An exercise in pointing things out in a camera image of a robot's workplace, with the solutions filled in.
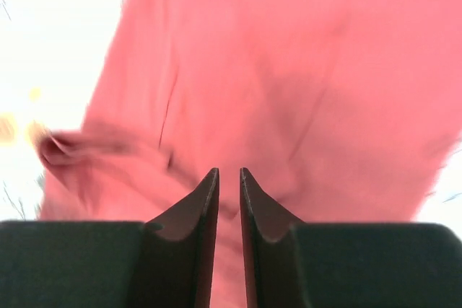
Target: red cloth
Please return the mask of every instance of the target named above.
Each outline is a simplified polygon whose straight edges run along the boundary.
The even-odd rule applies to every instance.
[[[212,306],[244,307],[239,168],[307,221],[410,220],[462,124],[461,4],[126,0],[42,218],[146,221],[218,167]]]

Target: red towel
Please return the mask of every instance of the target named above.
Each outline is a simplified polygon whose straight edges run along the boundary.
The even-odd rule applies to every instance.
[[[42,218],[146,221],[218,167],[212,306],[244,307],[240,167],[307,221],[411,220],[462,124],[461,4],[126,0]]]

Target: pink fabric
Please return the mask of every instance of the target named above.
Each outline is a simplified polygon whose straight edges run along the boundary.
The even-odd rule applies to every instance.
[[[146,221],[220,168],[212,307],[244,307],[240,167],[306,221],[408,221],[462,124],[462,0],[126,0],[43,219]]]

